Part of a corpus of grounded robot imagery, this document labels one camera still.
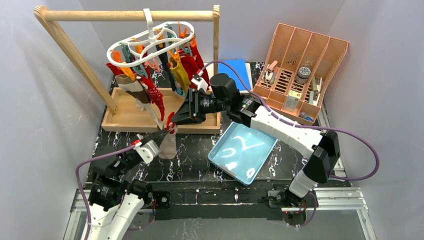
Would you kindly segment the beige sock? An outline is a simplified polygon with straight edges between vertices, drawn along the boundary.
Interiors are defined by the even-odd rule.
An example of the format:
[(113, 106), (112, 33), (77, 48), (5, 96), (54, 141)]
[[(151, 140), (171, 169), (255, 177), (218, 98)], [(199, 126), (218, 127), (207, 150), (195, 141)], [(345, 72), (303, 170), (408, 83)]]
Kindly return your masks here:
[(175, 115), (175, 112), (171, 112), (168, 116), (166, 129), (169, 132), (164, 137), (161, 145), (159, 157), (161, 159), (173, 159), (177, 155), (177, 144), (176, 144), (176, 134), (178, 131), (178, 126), (172, 121), (172, 117)]

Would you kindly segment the white sock hanger with clips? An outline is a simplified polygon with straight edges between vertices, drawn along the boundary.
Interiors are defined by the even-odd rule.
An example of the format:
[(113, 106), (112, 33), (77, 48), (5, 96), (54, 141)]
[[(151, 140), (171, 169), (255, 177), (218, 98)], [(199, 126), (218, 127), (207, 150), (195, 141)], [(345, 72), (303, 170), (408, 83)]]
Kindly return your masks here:
[[(143, 13), (147, 30), (112, 44), (106, 53), (109, 62), (133, 81), (136, 80), (135, 74), (148, 76), (144, 63), (168, 51), (176, 51), (194, 37), (194, 26), (189, 22), (166, 21), (154, 26), (150, 9), (143, 9)], [(189, 35), (180, 36), (171, 29), (172, 25), (178, 24), (189, 28)]]

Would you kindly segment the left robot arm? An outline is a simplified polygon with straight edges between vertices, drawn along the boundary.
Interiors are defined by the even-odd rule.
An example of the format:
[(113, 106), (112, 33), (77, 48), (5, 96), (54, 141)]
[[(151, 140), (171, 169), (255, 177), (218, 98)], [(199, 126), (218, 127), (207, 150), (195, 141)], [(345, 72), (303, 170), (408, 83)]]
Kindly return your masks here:
[[(76, 167), (75, 177), (87, 213), (83, 240), (121, 240), (140, 209), (150, 207), (153, 214), (156, 212), (152, 185), (137, 179), (128, 182), (122, 176), (141, 162), (149, 164), (156, 158), (169, 132), (163, 128), (137, 135), (137, 140), (126, 148), (87, 159)], [(80, 168), (106, 158), (113, 161), (94, 171), (96, 176), (86, 195), (80, 182)]]

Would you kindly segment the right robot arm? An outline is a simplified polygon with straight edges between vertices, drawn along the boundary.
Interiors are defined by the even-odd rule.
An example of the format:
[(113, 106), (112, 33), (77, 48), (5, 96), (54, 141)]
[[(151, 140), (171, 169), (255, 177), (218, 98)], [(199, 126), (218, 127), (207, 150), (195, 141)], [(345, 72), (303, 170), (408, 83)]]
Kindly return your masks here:
[(226, 73), (214, 75), (212, 93), (201, 87), (190, 88), (184, 102), (171, 118), (176, 125), (194, 125), (205, 121), (207, 114), (224, 112), (235, 123), (262, 131), (293, 147), (307, 158), (306, 165), (293, 177), (284, 192), (268, 197), (282, 206), (299, 207), (305, 196), (330, 178), (341, 156), (338, 134), (333, 130), (314, 130), (297, 124), (267, 109), (257, 97), (242, 94)]

